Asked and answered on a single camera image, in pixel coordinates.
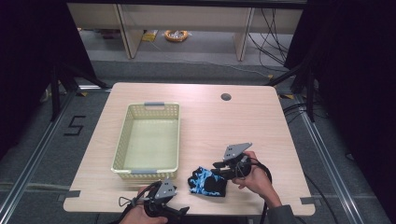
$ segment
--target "basket handle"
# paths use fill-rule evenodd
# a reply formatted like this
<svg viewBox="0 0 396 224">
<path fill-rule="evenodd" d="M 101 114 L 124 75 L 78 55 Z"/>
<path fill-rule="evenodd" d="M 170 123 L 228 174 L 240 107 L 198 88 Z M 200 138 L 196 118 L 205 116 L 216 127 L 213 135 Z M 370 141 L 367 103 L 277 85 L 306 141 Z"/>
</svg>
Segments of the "basket handle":
<svg viewBox="0 0 396 224">
<path fill-rule="evenodd" d="M 164 110 L 165 102 L 145 102 L 145 108 L 147 110 Z"/>
<path fill-rule="evenodd" d="M 157 174 L 157 170 L 131 170 L 131 175 L 155 175 Z"/>
</svg>

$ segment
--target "black glove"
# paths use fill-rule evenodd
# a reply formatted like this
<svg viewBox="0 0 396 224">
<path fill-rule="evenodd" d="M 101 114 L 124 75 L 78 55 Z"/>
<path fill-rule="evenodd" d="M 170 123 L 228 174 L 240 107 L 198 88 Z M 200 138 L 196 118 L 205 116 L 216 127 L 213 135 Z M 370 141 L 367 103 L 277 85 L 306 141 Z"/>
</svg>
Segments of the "black glove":
<svg viewBox="0 0 396 224">
<path fill-rule="evenodd" d="M 212 197 L 225 197 L 227 180 L 220 175 L 214 175 L 211 171 L 199 167 L 192 172 L 189 178 L 190 192 Z"/>
</svg>

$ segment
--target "wrist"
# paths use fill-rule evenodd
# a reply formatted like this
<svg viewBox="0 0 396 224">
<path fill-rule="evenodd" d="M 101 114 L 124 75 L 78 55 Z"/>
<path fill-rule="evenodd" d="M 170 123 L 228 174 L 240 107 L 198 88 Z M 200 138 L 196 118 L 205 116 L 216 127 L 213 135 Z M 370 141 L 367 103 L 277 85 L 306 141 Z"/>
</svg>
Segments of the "wrist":
<svg viewBox="0 0 396 224">
<path fill-rule="evenodd" d="M 282 202 L 280 201 L 279 196 L 277 195 L 277 193 L 273 190 L 271 193 L 269 194 L 259 194 L 261 198 L 263 198 L 265 200 L 265 202 L 268 205 L 268 208 L 276 208 L 279 206 L 282 206 Z"/>
</svg>

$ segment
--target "sleeve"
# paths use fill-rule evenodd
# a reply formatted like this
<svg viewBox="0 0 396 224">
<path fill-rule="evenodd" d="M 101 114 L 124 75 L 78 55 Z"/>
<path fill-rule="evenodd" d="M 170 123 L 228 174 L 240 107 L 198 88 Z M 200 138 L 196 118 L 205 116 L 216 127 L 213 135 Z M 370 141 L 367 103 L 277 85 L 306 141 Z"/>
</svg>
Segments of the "sleeve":
<svg viewBox="0 0 396 224">
<path fill-rule="evenodd" d="M 269 209 L 267 216 L 270 224 L 296 224 L 294 214 L 288 204 Z"/>
</svg>

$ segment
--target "cloth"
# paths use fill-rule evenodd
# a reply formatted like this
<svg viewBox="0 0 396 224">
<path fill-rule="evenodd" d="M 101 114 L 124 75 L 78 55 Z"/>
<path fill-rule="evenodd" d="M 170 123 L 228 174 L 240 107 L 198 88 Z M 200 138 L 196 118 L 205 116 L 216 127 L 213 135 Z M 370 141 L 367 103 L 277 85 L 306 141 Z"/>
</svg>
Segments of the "cloth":
<svg viewBox="0 0 396 224">
<path fill-rule="evenodd" d="M 282 205 L 268 209 L 268 221 L 270 224 L 296 224 L 296 219 L 290 205 Z"/>
<path fill-rule="evenodd" d="M 211 197 L 225 197 L 227 180 L 220 175 L 214 175 L 211 171 L 199 167 L 188 179 L 190 192 L 203 194 Z"/>
</svg>

